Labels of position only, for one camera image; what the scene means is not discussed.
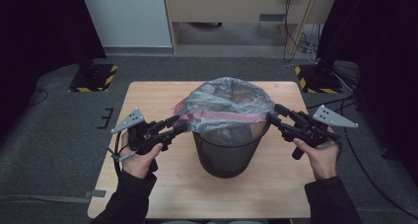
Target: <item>black sleeve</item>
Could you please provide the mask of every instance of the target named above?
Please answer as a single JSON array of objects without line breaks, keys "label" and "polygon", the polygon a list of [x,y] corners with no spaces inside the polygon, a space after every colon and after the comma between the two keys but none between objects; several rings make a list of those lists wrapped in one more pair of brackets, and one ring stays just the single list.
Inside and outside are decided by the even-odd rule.
[{"label": "black sleeve", "polygon": [[122,171],[116,192],[92,224],[142,223],[148,212],[148,197],[156,180],[152,173],[141,180]]},{"label": "black sleeve", "polygon": [[312,224],[362,223],[339,177],[309,183],[305,191],[311,206]]}]

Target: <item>hazard stripe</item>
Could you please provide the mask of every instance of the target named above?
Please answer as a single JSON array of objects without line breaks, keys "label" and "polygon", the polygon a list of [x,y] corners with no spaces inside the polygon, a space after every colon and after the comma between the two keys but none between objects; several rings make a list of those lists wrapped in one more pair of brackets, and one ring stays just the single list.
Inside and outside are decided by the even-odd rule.
[{"label": "hazard stripe", "polygon": [[332,89],[312,89],[307,85],[307,81],[304,78],[304,75],[300,67],[295,67],[296,75],[298,76],[299,83],[301,84],[302,91],[304,93],[326,93],[326,94],[337,94],[342,93],[342,90],[332,90]]},{"label": "hazard stripe", "polygon": [[88,87],[78,87],[78,88],[70,88],[70,92],[80,92],[80,93],[90,93],[90,92],[103,92],[108,89],[110,86],[111,81],[113,81],[114,74],[116,73],[117,66],[113,65],[108,73],[108,76],[104,82],[104,86],[100,88],[88,88]]}]

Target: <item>clear plastic bag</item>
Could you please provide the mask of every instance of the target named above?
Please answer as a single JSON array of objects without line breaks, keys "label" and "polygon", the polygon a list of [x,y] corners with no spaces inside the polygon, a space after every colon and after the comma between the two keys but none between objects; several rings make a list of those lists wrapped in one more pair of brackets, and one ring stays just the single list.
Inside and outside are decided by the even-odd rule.
[{"label": "clear plastic bag", "polygon": [[189,131],[218,144],[238,144],[254,135],[251,127],[263,127],[274,102],[265,91],[247,81],[224,77],[205,82],[173,109]]}]

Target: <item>tripod base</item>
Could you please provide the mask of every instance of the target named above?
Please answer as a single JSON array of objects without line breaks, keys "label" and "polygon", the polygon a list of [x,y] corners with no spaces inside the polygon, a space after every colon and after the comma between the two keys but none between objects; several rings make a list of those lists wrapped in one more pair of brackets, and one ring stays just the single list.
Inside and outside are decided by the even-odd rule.
[{"label": "tripod base", "polygon": [[334,75],[317,77],[314,72],[316,65],[300,65],[295,68],[304,93],[342,93],[338,78]]},{"label": "tripod base", "polygon": [[110,86],[113,76],[116,73],[117,66],[112,64],[95,64],[98,70],[96,79],[86,77],[79,69],[73,81],[70,84],[69,92],[102,92]]}]

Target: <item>wooden table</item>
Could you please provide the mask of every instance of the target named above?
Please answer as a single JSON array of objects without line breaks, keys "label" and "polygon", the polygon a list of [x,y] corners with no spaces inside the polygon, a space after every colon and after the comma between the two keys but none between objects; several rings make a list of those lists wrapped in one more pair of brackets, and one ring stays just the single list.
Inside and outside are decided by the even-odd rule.
[{"label": "wooden table", "polygon": [[[203,82],[134,82],[127,92],[118,122],[135,108],[146,121],[159,121],[172,107]],[[275,103],[306,112],[294,82],[251,82],[264,89]],[[288,118],[285,122],[293,124]],[[110,141],[113,148],[115,136]],[[295,161],[293,143],[283,140],[274,126],[261,139],[246,170],[231,179],[209,175],[200,165],[191,133],[176,137],[169,150],[157,157],[157,183],[150,196],[147,218],[307,218],[310,208],[304,184],[314,180],[307,156]],[[117,187],[111,158],[104,159],[96,189],[105,197],[93,197],[88,214],[105,209]]]}]

